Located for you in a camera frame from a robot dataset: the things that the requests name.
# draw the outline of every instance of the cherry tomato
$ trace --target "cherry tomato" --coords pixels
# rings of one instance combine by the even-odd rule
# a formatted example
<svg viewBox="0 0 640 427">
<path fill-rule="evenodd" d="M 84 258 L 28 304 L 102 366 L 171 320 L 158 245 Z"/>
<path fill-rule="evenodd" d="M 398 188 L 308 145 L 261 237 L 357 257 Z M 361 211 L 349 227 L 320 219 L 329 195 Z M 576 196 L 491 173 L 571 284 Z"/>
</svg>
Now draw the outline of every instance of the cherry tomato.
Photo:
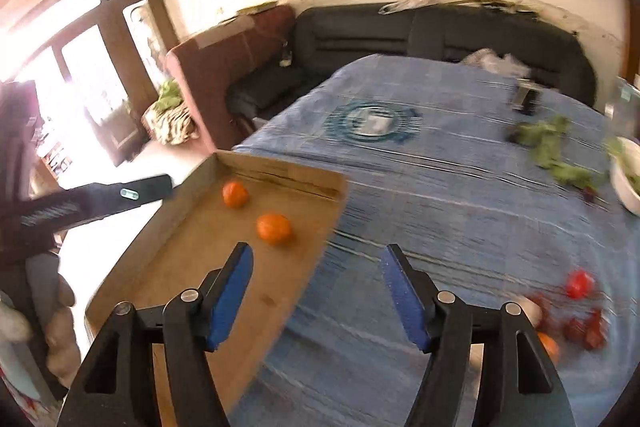
<svg viewBox="0 0 640 427">
<path fill-rule="evenodd" d="M 575 270 L 566 281 L 566 294 L 571 299 L 584 299 L 593 290 L 593 275 L 585 270 Z"/>
</svg>

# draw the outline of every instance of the black sofa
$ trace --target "black sofa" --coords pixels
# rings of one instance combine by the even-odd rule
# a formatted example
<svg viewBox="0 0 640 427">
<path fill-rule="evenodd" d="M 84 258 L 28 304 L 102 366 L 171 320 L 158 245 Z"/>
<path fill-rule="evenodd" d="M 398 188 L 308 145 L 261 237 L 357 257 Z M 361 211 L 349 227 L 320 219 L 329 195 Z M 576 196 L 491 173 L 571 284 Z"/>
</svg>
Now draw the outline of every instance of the black sofa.
<svg viewBox="0 0 640 427">
<path fill-rule="evenodd" d="M 235 118 L 269 120 L 339 68 L 371 54 L 459 62 L 481 48 L 512 54 L 531 78 L 593 106 L 596 78 L 576 37 L 530 13 L 436 5 L 380 15 L 379 4 L 310 8 L 289 37 L 292 65 L 280 57 L 226 92 Z"/>
</svg>

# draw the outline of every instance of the blue tablecloth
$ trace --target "blue tablecloth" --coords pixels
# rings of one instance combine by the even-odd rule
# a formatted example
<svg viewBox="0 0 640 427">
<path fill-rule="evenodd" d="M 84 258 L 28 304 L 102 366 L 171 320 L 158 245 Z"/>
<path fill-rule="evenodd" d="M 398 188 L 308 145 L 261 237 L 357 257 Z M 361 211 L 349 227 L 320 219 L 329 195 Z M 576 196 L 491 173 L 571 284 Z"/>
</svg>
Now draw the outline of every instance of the blue tablecloth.
<svg viewBox="0 0 640 427">
<path fill-rule="evenodd" d="M 559 318 L 603 306 L 606 349 L 561 344 L 558 370 L 578 426 L 606 415 L 640 359 L 640 221 L 608 183 L 603 201 L 585 204 L 527 150 L 504 142 L 506 124 L 522 120 L 506 103 L 512 86 L 458 64 L 374 55 L 335 73 L 236 148 L 343 172 L 350 196 L 232 425 L 404 425 L 428 355 L 407 340 L 382 281 L 378 260 L 388 243 L 470 304 L 500 307 L 542 291 Z M 545 91 L 534 118 L 555 113 L 573 122 L 565 157 L 606 169 L 604 117 Z M 601 292 L 591 299 L 563 294 L 577 267 L 596 276 Z M 469 386 L 459 425 L 470 425 L 474 407 Z"/>
</svg>

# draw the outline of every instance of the tangerine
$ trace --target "tangerine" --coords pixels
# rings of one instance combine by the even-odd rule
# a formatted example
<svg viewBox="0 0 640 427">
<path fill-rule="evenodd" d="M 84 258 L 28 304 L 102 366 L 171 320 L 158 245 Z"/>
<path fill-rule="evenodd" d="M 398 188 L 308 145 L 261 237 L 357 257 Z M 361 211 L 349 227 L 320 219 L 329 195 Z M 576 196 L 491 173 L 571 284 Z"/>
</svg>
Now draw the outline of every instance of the tangerine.
<svg viewBox="0 0 640 427">
<path fill-rule="evenodd" d="M 293 235 L 289 219 L 280 214 L 263 214 L 255 227 L 258 237 L 274 247 L 286 243 Z"/>
<path fill-rule="evenodd" d="M 538 332 L 538 338 L 540 342 L 545 347 L 546 353 L 549 355 L 551 362 L 556 365 L 558 360 L 560 359 L 560 347 L 555 340 L 553 340 L 548 334 Z"/>
<path fill-rule="evenodd" d="M 240 208 L 249 200 L 249 193 L 240 182 L 227 182 L 222 187 L 222 200 L 230 208 Z"/>
</svg>

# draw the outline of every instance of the floor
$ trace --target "floor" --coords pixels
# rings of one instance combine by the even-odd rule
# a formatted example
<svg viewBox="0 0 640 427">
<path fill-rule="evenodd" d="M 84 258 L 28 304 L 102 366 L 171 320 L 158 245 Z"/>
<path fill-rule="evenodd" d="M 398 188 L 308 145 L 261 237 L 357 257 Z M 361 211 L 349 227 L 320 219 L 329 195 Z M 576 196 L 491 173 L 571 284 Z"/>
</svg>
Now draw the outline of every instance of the floor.
<svg viewBox="0 0 640 427">
<path fill-rule="evenodd" d="M 169 174 L 180 184 L 205 158 L 201 143 L 191 140 L 170 146 L 149 142 L 132 162 L 95 173 L 85 173 L 84 182 L 127 182 L 155 174 Z M 110 216 L 70 230 L 60 250 L 60 273 L 76 293 L 73 309 L 78 345 L 84 357 L 90 341 L 84 329 L 84 309 L 104 277 L 133 238 L 160 207 L 160 202 Z"/>
</svg>

